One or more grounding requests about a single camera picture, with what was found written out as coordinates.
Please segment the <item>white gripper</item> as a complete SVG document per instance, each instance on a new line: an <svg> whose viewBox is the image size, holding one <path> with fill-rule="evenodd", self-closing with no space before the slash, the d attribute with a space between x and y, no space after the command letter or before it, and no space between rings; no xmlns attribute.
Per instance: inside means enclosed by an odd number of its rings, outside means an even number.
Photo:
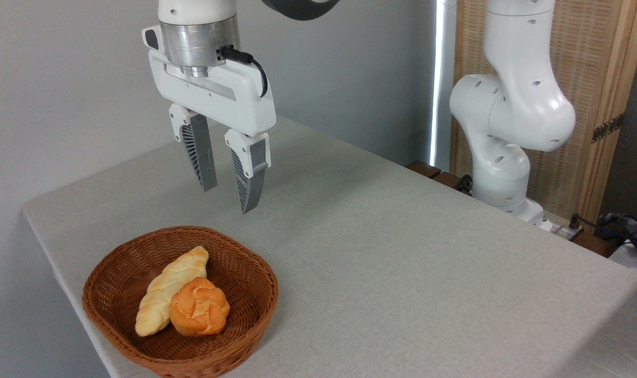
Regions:
<svg viewBox="0 0 637 378"><path fill-rule="evenodd" d="M258 206L265 170L271 166L266 131L277 122L271 88L262 96L260 70L234 60L208 68L206 77L188 76L167 59L160 26L143 29L143 34L157 89L173 103L169 115L175 139L184 144L204 192L217 186L207 118L232 128L225 141L231 149L242 213L248 213Z"/></svg>

